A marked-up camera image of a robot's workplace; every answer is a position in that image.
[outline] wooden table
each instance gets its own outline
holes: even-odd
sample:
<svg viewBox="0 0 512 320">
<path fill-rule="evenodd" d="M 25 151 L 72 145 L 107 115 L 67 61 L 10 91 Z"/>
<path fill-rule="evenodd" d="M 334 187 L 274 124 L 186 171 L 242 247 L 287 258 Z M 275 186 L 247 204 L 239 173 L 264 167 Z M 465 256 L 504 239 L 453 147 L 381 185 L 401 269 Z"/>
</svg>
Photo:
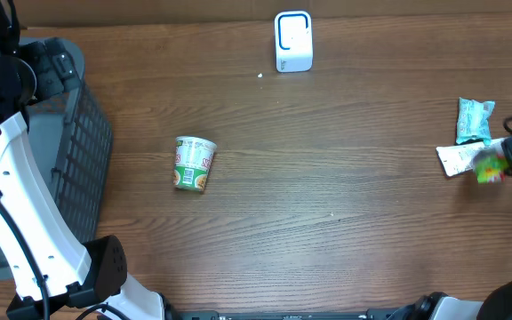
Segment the wooden table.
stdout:
<svg viewBox="0 0 512 320">
<path fill-rule="evenodd" d="M 512 13 L 314 20 L 314 66 L 290 75 L 271 21 L 24 35 L 83 49 L 115 134 L 98 236 L 177 308 L 482 300 L 512 280 L 512 180 L 446 179 L 436 157 L 459 96 L 497 101 L 506 135 Z M 172 186 L 181 134 L 219 145 L 203 195 Z M 0 282 L 0 318 L 13 288 Z"/>
</svg>

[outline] white plastic container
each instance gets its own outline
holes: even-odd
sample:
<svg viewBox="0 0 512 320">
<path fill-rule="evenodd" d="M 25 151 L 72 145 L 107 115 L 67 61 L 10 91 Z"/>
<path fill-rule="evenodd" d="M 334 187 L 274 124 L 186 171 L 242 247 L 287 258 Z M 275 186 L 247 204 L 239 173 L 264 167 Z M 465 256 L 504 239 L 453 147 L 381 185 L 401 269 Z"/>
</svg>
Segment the white plastic container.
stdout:
<svg viewBox="0 0 512 320">
<path fill-rule="evenodd" d="M 304 11 L 280 12 L 274 20 L 276 69 L 298 72 L 311 69 L 313 41 L 311 17 Z"/>
<path fill-rule="evenodd" d="M 173 184 L 176 188 L 204 191 L 217 145 L 197 137 L 181 136 L 175 139 L 175 169 Z"/>
</svg>

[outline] gray plastic basket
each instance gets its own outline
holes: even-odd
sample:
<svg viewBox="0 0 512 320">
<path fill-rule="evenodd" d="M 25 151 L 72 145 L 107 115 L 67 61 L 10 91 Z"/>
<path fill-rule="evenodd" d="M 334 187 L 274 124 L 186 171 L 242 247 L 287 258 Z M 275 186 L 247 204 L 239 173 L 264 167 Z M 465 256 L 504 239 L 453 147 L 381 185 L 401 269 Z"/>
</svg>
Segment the gray plastic basket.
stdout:
<svg viewBox="0 0 512 320">
<path fill-rule="evenodd" d="M 36 39 L 21 39 L 22 44 Z M 83 85 L 29 107 L 29 142 L 36 165 L 76 239 L 96 235 L 100 203 L 112 150 L 112 129 L 84 83 L 84 57 L 62 40 Z M 0 249 L 0 279 L 11 277 Z"/>
</svg>

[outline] white and green cup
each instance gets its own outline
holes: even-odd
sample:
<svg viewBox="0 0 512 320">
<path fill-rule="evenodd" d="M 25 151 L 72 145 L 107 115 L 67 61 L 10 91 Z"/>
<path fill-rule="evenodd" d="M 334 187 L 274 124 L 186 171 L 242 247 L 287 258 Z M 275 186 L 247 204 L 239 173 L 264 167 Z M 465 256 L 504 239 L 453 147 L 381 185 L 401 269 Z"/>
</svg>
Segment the white and green cup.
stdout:
<svg viewBox="0 0 512 320">
<path fill-rule="evenodd" d="M 173 184 L 176 188 L 203 191 L 217 145 L 201 138 L 181 136 L 177 142 Z"/>
</svg>

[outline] blue plastic wrapper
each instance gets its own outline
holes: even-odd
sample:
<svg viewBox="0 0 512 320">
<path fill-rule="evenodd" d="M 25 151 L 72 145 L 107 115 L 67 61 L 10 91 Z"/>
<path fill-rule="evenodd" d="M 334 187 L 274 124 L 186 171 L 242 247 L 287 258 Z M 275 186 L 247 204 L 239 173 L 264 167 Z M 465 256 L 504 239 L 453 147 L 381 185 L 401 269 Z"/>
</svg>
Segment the blue plastic wrapper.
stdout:
<svg viewBox="0 0 512 320">
<path fill-rule="evenodd" d="M 462 144 L 469 140 L 482 140 L 485 146 L 491 144 L 489 116 L 495 108 L 495 101 L 479 102 L 460 98 L 458 136 L 455 142 Z"/>
</svg>

